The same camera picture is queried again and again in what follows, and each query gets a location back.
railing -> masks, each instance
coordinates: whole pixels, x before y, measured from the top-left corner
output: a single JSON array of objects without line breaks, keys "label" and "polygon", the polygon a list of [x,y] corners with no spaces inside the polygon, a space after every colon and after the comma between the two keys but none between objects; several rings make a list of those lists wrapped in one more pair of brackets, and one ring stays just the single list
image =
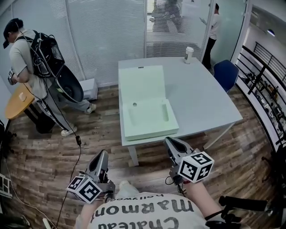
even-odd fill
[{"label": "railing", "polygon": [[269,67],[280,77],[280,79],[286,83],[286,67],[275,58],[267,49],[265,49],[261,44],[256,42],[256,46],[254,48],[254,53],[257,54],[265,63],[268,64]]},{"label": "railing", "polygon": [[270,119],[278,145],[286,140],[286,86],[276,72],[256,53],[243,46],[236,62],[240,79],[248,86]]}]

black backpack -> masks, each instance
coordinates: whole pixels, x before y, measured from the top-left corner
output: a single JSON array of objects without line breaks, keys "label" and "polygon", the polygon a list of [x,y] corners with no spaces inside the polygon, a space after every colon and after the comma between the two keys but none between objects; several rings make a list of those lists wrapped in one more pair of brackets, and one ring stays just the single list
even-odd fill
[{"label": "black backpack", "polygon": [[34,65],[34,75],[40,78],[57,78],[63,69],[64,59],[55,37],[33,31],[35,33],[34,39],[22,35],[16,41],[26,40],[29,43]]}]

